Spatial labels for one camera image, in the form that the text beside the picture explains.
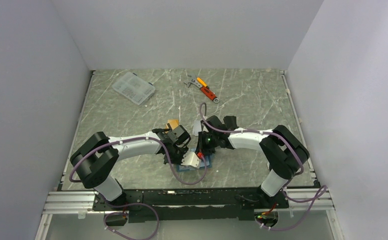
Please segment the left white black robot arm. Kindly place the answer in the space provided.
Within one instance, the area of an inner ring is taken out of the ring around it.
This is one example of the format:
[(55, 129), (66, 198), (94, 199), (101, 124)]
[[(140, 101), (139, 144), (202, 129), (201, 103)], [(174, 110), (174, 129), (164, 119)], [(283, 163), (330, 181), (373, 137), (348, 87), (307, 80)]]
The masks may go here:
[(165, 164), (181, 164), (188, 152), (191, 136), (179, 125), (174, 129), (155, 128), (147, 133), (129, 137), (108, 137), (99, 131), (93, 134), (70, 158), (72, 183), (82, 183), (106, 199), (113, 210), (121, 209), (126, 193), (111, 176), (118, 161), (141, 155), (164, 155)]

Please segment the orange credit cards stack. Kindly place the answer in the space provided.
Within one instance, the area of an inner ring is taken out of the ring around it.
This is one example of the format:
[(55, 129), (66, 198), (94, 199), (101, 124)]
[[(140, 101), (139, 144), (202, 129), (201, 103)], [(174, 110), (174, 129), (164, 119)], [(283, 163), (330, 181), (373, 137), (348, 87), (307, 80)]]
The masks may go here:
[(166, 127), (173, 130), (179, 126), (179, 119), (169, 119), (166, 123)]

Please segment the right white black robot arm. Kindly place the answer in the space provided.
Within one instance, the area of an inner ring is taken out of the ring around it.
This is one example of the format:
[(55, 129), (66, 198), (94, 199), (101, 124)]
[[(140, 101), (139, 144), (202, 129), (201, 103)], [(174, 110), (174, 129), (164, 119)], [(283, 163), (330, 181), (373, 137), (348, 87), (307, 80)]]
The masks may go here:
[(258, 188), (257, 201), (264, 208), (276, 202), (278, 192), (303, 172), (310, 157), (306, 147), (284, 125), (271, 130), (244, 129), (237, 126), (235, 116), (220, 121), (215, 115), (202, 119), (201, 124), (207, 129), (199, 134), (198, 149), (202, 153), (213, 152), (217, 147), (263, 152), (270, 172)]

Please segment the black card case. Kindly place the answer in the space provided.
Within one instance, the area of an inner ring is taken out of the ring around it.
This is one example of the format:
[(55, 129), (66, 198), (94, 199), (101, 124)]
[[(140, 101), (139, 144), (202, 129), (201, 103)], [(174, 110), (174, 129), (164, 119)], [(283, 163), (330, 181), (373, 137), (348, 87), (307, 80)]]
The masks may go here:
[(238, 128), (237, 118), (235, 116), (225, 116), (223, 118), (224, 124), (229, 131), (234, 131)]

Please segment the silver grey card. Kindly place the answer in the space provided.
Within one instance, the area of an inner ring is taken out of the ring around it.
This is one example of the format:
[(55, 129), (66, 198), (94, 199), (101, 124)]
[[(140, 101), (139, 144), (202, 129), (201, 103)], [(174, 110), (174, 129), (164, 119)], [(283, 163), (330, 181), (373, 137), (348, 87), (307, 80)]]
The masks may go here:
[(195, 120), (193, 123), (192, 134), (197, 137), (201, 131), (202, 131), (201, 120)]

